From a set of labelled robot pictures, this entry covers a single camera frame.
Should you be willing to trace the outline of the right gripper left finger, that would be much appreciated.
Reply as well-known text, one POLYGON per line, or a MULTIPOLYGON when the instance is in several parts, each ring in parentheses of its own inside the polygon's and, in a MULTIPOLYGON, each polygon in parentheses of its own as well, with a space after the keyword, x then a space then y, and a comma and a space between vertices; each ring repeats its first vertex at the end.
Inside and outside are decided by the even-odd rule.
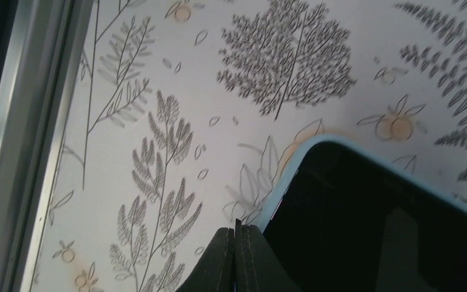
POLYGON ((201 258, 177 292, 231 292, 235 290, 234 236, 219 228, 201 258))

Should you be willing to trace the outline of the black phone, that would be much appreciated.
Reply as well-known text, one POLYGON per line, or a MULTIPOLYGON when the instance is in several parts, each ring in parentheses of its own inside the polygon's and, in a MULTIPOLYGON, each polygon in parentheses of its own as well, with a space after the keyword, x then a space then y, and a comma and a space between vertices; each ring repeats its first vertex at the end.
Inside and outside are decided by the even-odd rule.
POLYGON ((340 136, 298 147, 257 225, 302 291, 467 291, 467 204, 340 136))

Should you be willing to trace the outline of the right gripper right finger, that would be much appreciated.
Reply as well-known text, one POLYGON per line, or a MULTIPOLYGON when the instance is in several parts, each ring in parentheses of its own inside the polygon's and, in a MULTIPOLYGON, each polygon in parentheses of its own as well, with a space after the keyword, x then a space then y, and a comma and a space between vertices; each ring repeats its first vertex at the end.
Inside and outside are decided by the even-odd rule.
POLYGON ((301 290, 288 276, 257 226, 244 225, 237 220, 234 235, 236 291, 301 290))

